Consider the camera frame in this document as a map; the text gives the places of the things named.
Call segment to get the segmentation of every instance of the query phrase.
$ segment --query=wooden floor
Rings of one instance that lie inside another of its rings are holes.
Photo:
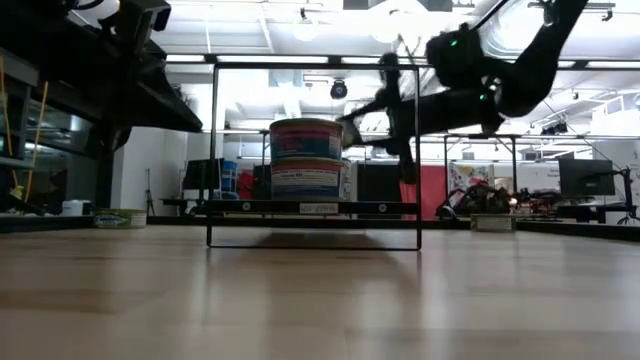
[[[424,234],[421,253],[211,251],[188,227],[0,235],[0,359],[640,359],[640,246]]]

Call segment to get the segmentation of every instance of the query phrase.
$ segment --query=tub lid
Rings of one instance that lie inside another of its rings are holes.
[[[340,160],[326,159],[326,158],[314,158],[314,157],[290,157],[278,160],[272,160],[272,166],[286,165],[286,164],[328,164],[343,166],[344,164]]]
[[[295,119],[284,119],[274,121],[269,125],[269,129],[274,129],[283,126],[292,126],[292,125],[321,125],[321,126],[330,126],[335,127],[342,130],[342,124],[336,121],[329,121],[323,119],[314,119],[314,118],[295,118]]]

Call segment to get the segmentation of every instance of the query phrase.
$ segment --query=monitor stand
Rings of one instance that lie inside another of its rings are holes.
[[[640,221],[636,216],[636,207],[633,206],[633,193],[631,192],[631,169],[628,167],[620,171],[615,171],[616,175],[621,175],[624,179],[624,197],[627,216],[618,221],[618,225],[627,225],[629,221]]]

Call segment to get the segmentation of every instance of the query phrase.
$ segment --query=shelf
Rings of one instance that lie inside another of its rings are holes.
[[[17,168],[17,169],[27,169],[27,170],[33,169],[33,161],[31,160],[20,160],[20,159],[13,159],[13,158],[3,157],[3,156],[0,156],[0,165],[8,166],[10,168]]]
[[[319,202],[266,200],[205,200],[207,211],[238,213],[280,213],[301,215],[369,214],[415,215],[418,205],[398,202]]]

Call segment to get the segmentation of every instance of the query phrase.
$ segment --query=stacked tubs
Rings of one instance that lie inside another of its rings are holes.
[[[344,200],[342,124],[291,119],[269,129],[273,200]]]

